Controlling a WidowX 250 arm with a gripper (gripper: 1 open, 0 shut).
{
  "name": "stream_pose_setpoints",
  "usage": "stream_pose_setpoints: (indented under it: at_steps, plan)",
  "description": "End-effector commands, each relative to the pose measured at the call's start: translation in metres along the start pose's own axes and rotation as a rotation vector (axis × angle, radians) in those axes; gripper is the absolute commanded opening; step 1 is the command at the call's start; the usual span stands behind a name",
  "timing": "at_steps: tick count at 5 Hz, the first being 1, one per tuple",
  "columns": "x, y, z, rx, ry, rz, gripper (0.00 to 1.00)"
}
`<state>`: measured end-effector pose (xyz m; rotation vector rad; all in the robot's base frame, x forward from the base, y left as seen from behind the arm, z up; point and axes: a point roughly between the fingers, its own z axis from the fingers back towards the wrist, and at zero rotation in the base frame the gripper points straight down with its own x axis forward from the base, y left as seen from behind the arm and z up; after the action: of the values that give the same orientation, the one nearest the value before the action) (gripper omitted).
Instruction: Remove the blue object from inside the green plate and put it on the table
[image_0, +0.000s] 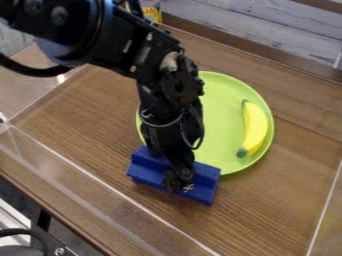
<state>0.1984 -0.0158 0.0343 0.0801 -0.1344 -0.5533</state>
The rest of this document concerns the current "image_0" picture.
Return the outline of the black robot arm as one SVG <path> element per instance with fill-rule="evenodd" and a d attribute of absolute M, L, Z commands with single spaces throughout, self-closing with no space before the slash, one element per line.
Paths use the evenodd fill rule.
<path fill-rule="evenodd" d="M 163 185 L 190 190 L 205 137 L 205 82 L 179 40 L 145 18 L 139 0 L 0 0 L 0 21 L 32 35 L 55 62 L 34 68 L 0 53 L 11 71 L 54 77 L 91 64 L 137 81 L 145 142 L 171 165 Z"/>

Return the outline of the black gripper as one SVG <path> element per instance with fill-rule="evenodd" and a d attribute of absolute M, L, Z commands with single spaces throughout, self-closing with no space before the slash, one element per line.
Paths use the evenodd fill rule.
<path fill-rule="evenodd" d="M 202 102 L 197 100 L 170 119 L 161 121 L 139 109 L 141 132 L 150 152 L 169 161 L 162 186 L 170 192 L 194 189 L 194 151 L 205 139 Z"/>

